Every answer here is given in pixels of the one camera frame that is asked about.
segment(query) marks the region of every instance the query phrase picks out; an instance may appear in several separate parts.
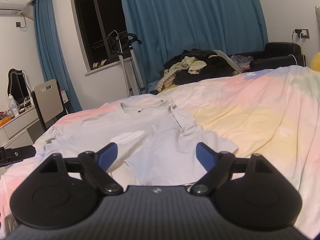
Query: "blue curtain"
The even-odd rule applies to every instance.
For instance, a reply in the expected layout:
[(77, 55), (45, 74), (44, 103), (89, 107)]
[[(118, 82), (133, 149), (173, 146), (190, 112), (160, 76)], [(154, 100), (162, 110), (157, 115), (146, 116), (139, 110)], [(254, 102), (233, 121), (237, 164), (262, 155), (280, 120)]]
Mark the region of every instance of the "blue curtain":
[(45, 81), (55, 79), (68, 96), (69, 113), (81, 111), (60, 47), (52, 0), (34, 0), (36, 42)]
[(122, 0), (128, 32), (145, 85), (184, 49), (226, 54), (259, 51), (268, 42), (259, 0)]

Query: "desk drawer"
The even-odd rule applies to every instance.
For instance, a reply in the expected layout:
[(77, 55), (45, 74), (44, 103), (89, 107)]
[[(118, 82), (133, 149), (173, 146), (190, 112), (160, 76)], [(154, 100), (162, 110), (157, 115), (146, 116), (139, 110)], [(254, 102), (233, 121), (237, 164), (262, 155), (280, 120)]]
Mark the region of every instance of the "desk drawer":
[(13, 119), (10, 123), (8, 123), (4, 130), (9, 139), (13, 136), (21, 132), (25, 129), (28, 125), (38, 119), (38, 114), (35, 108), (23, 113), (19, 117)]
[(2, 127), (0, 128), (0, 147), (5, 146), (8, 142), (10, 142), (10, 140)]
[(8, 144), (5, 148), (6, 149), (14, 149), (19, 148), (23, 146), (33, 145), (33, 141), (31, 140), (30, 135), (27, 131), (25, 131), (23, 134), (21, 134), (18, 138), (16, 138), (14, 141), (12, 141), (10, 144)]

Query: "window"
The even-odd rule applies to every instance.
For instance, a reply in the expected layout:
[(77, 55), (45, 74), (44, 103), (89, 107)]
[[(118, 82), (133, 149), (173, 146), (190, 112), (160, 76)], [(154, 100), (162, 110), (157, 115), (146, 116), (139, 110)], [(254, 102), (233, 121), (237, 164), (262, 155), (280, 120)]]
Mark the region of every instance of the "window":
[[(107, 36), (113, 30), (127, 32), (121, 0), (75, 0), (75, 5), (90, 69), (101, 66), (103, 60), (104, 65), (118, 61), (117, 47)], [(125, 50), (124, 58), (129, 56)]]

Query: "logo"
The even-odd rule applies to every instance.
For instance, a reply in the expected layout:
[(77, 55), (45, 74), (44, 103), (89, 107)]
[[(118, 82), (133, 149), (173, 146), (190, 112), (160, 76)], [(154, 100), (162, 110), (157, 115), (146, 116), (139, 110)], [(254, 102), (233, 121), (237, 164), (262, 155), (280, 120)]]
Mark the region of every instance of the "logo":
[(158, 193), (162, 192), (162, 189), (157, 187), (156, 189), (153, 190), (153, 192), (158, 194)]

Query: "bed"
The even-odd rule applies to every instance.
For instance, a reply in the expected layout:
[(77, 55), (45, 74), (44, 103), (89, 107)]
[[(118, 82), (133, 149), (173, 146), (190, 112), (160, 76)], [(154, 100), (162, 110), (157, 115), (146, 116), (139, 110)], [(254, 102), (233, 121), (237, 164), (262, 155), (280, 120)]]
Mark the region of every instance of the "bed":
[(14, 164), (1, 176), (1, 222), (10, 214), (12, 192), (45, 158), (44, 148), (54, 139), (54, 130), (63, 131), (61, 127), (88, 118), (98, 120), (115, 110), (119, 102), (148, 105), (168, 97), (205, 130), (215, 131), (237, 144), (237, 157), (263, 154), (302, 197), (303, 207), (295, 226), (309, 238), (319, 233), (320, 73), (300, 66), (203, 80), (157, 96), (134, 96), (63, 117), (36, 141), (35, 157)]

